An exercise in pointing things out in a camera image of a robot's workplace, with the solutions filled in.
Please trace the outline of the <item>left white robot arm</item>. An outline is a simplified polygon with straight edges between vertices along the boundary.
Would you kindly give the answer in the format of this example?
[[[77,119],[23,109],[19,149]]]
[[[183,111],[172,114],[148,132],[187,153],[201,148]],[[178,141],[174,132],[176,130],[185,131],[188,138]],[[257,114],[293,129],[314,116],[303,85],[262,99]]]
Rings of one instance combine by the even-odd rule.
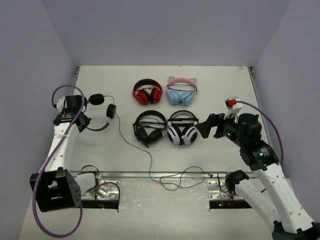
[[[82,195],[97,185],[94,172],[73,177],[69,171],[76,138],[90,123],[90,118],[79,112],[86,105],[81,95],[62,97],[55,104],[58,115],[53,121],[49,161],[29,180],[41,212],[78,208]]]

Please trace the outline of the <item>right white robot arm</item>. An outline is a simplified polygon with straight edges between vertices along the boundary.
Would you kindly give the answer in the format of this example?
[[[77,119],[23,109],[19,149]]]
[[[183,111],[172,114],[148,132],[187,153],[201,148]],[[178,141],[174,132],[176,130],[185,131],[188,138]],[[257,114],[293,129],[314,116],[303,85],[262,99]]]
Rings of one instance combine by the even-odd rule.
[[[212,113],[196,125],[204,139],[213,127],[216,128],[214,138],[226,137],[240,148],[242,160],[260,180],[269,198],[242,170],[226,175],[227,191],[243,198],[255,210],[271,229],[274,240],[318,240],[320,224],[305,211],[287,182],[273,148],[262,140],[258,115],[243,113],[234,120],[223,113]]]

